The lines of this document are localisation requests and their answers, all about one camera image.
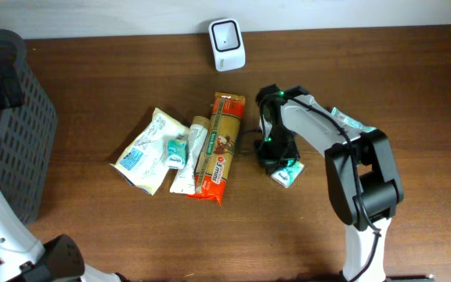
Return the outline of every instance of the wooden table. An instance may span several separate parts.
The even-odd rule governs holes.
[[[215,91],[239,93],[249,129],[261,87],[303,85],[391,140],[405,200],[387,234],[386,273],[451,281],[451,26],[246,33],[244,44],[246,66],[218,73],[207,34],[28,41],[59,116],[31,231],[42,241],[69,234],[89,264],[134,281],[337,273],[344,227],[323,159],[303,142],[306,169],[290,189],[254,157],[235,157],[221,207],[170,194],[174,173],[151,197],[108,166],[154,107],[189,122],[209,115]]]

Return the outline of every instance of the spaghetti package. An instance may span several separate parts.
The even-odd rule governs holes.
[[[244,96],[215,93],[208,136],[194,176],[196,193],[188,197],[221,204],[245,102]]]

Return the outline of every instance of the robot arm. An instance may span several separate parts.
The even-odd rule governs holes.
[[[265,133],[264,140],[255,144],[261,165],[272,174],[298,160],[294,133],[324,156],[330,202],[346,225],[344,278],[384,281],[385,233],[396,205],[403,199],[401,181],[385,134],[379,130],[366,133],[335,119],[301,87],[280,91],[271,85],[262,89],[256,100]],[[358,161],[372,165],[371,172],[359,177],[360,195],[356,193],[349,145],[336,125],[351,141]],[[365,213],[358,197],[363,200]],[[368,226],[366,216],[381,231],[380,236]]]
[[[0,281],[121,282],[121,276],[85,265],[67,235],[43,245],[15,216],[0,191]]]

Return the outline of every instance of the gray plastic basket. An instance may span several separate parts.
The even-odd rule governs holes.
[[[38,217],[55,139],[55,107],[26,62],[23,39],[0,30],[0,60],[11,59],[24,94],[22,107],[0,110],[0,190],[23,224]]]

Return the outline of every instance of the product label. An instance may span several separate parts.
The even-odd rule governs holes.
[[[226,160],[223,156],[218,156],[215,162],[215,168],[213,174],[211,175],[211,181],[220,184],[222,176],[224,175],[224,167],[226,166]]]
[[[175,162],[177,164],[180,164],[182,162],[182,159],[180,157],[171,156],[169,158],[169,161]]]
[[[207,150],[204,154],[206,157],[210,157],[213,154],[213,146],[215,145],[216,139],[217,139],[217,131],[212,130],[210,132],[210,139],[208,140]]]
[[[142,157],[143,153],[136,148],[132,148],[130,153],[123,157],[123,159],[119,162],[123,168],[128,169],[129,171],[137,165]]]
[[[290,176],[288,175],[288,172],[279,171],[278,172],[278,177],[280,178],[280,180],[283,180],[285,185],[288,184],[288,181],[290,181]]]

